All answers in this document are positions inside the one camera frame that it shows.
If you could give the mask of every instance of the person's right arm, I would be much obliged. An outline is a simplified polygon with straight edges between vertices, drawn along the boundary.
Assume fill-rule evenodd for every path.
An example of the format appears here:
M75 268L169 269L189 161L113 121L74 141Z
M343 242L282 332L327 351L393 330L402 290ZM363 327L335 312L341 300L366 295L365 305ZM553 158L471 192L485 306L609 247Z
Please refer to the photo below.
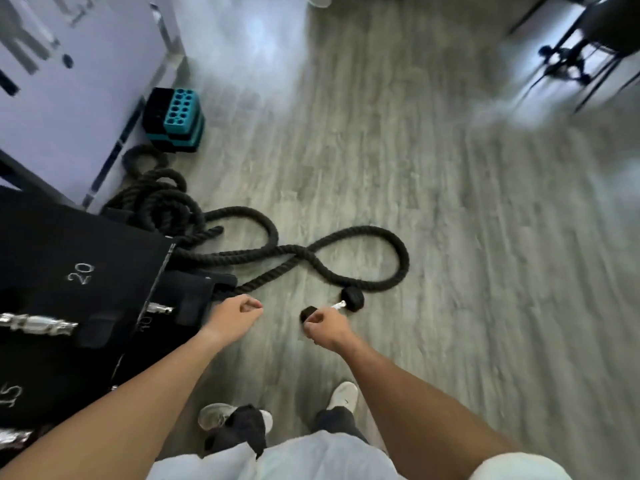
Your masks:
M451 396L373 350L334 308L316 311L304 329L316 344L347 362L389 457L408 480L467 480L485 460L517 451Z

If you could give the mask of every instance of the coiled rope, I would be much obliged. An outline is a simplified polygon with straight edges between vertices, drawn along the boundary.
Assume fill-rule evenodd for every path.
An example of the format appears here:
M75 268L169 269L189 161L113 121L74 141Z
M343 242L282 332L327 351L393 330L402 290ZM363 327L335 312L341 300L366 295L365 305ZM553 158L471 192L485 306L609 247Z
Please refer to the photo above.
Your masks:
M156 158L156 168L141 173L137 160L141 155ZM153 146L137 146L129 150L123 157L123 165L127 173L136 179L132 186L117 193L106 207L129 210L136 216L138 226L151 232L160 232L175 238L176 247L172 259L180 259L193 267L228 266L247 264L274 256L292 255L279 266L261 274L257 278L238 286L233 295L249 293L274 281L286 272L299 265L302 260L308 261L325 281L341 287L356 286L363 291L385 291L400 283L409 271L409 253L404 243L393 232L376 226L353 226L329 234L308 247L296 244L278 245L278 229L271 220L249 207L224 207L222 209L203 212L198 204L187 195L187 183L176 170L166 168L168 160ZM160 182L168 178L173 184ZM207 229L207 223L224 217L247 217L262 226L267 232L267 242L258 249L223 251L203 254L192 249L205 241L222 234L224 229L216 226ZM393 276L381 281L366 281L341 276L332 272L316 257L316 252L329 244L356 235L374 235L387 241L398 256L398 268Z

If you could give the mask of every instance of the white shirt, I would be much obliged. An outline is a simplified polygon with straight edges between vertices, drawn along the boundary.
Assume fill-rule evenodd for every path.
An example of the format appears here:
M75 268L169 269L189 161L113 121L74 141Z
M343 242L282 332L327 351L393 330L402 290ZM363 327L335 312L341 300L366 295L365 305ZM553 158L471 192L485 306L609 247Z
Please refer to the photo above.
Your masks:
M389 457L354 436L318 431L267 448L256 460L249 444L204 458L156 461L147 480L399 480ZM470 480L571 480L543 456L507 453L485 461Z

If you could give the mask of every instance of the white bucket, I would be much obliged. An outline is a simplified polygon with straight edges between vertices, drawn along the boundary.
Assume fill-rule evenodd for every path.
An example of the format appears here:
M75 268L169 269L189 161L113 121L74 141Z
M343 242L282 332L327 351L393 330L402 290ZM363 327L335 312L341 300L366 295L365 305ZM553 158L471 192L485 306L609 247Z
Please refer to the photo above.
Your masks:
M317 8L327 8L331 5L331 0L309 0L309 3Z

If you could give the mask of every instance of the person's left arm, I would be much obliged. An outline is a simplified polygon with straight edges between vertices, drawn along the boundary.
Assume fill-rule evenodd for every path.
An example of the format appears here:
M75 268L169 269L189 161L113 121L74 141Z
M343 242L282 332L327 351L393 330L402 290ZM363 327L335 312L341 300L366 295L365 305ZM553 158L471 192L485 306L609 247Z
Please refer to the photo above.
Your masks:
M248 295L217 306L187 343L76 413L0 470L0 480L141 480L200 375L262 314Z

